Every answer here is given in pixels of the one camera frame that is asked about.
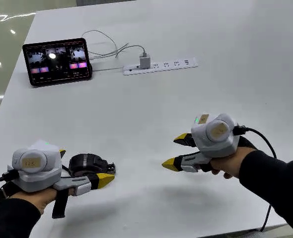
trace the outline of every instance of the shiny floor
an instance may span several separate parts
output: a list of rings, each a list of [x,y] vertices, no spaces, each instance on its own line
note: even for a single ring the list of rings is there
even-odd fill
[[[0,104],[36,11],[123,0],[0,0]],[[285,226],[267,237],[290,237]]]

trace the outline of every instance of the black jacket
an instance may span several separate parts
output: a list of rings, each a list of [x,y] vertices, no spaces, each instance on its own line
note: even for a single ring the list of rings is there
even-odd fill
[[[269,202],[293,228],[293,161],[285,163],[254,151],[243,160],[239,181]],[[0,238],[27,238],[40,218],[31,203],[20,199],[0,202]]]

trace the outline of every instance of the human hand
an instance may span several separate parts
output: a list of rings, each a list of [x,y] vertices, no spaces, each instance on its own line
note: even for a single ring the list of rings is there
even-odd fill
[[[69,195],[72,195],[73,189],[70,188]],[[25,201],[28,201],[32,203],[41,213],[41,215],[44,213],[45,207],[50,204],[52,201],[55,201],[57,195],[57,191],[53,188],[47,188],[42,191],[38,192],[18,192],[11,196],[10,198],[18,198],[23,199]]]
[[[232,155],[212,159],[212,173],[217,175],[222,170],[225,172],[225,179],[230,179],[231,177],[238,178],[242,161],[250,152],[255,150],[256,149],[250,147],[238,147],[237,151]]]

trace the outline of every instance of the tablet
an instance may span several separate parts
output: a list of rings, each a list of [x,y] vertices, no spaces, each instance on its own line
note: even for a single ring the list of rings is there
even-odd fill
[[[48,85],[92,77],[84,38],[23,45],[29,81]]]

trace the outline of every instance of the power strip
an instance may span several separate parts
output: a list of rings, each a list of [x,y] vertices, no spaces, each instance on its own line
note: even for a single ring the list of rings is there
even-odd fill
[[[140,74],[140,73],[153,73],[166,70],[174,70],[181,68],[198,67],[196,58],[176,59],[159,63],[151,63],[151,68],[141,69],[139,64],[129,65],[123,67],[124,75]]]

